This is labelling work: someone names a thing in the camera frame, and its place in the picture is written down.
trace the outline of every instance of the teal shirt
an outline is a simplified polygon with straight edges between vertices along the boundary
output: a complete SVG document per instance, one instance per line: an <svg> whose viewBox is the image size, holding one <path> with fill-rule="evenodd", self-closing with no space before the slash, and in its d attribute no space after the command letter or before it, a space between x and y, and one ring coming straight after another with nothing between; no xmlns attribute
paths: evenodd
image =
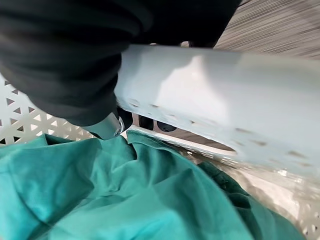
<svg viewBox="0 0 320 240"><path fill-rule="evenodd" d="M4 240L302 240L212 164L136 132L0 149Z"/></svg>

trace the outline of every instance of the teal fabric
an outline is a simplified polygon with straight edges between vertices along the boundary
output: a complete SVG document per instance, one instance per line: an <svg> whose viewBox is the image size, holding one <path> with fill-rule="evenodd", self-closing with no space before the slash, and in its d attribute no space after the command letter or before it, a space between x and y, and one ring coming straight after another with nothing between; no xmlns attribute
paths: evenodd
<svg viewBox="0 0 320 240"><path fill-rule="evenodd" d="M213 165L202 170L161 142L127 135L128 143L43 135L1 148L0 238L303 239Z"/></svg>

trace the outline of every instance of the clothing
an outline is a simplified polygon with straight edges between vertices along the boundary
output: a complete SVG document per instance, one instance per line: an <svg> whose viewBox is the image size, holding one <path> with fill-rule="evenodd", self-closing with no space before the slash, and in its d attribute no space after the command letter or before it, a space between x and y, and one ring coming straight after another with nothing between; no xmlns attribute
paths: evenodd
<svg viewBox="0 0 320 240"><path fill-rule="evenodd" d="M129 131L0 148L5 240L302 240L212 164Z"/></svg>
<svg viewBox="0 0 320 240"><path fill-rule="evenodd" d="M0 72L45 112L91 126L116 109L130 43L215 42L241 0L1 0Z"/></svg>

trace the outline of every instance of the black jacket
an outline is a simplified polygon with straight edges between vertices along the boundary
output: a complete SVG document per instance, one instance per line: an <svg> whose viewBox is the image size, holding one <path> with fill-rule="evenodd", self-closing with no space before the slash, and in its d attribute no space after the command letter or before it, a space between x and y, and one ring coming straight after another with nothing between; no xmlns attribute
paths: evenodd
<svg viewBox="0 0 320 240"><path fill-rule="evenodd" d="M206 1L219 13L229 9L219 17L220 36L240 0ZM121 52L150 29L166 2L0 0L0 72L45 112L93 125L116 107ZM189 2L196 11L199 1Z"/></svg>

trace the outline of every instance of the white laundry basket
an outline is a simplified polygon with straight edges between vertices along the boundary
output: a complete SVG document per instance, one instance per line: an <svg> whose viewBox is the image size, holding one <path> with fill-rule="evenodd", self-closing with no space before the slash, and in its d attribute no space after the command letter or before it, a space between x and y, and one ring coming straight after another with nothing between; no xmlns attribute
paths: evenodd
<svg viewBox="0 0 320 240"><path fill-rule="evenodd" d="M0 144L93 136L37 109L0 75ZM220 150L133 126L215 160L250 194L320 240L320 63L204 49L132 46L115 90L130 112L221 142Z"/></svg>

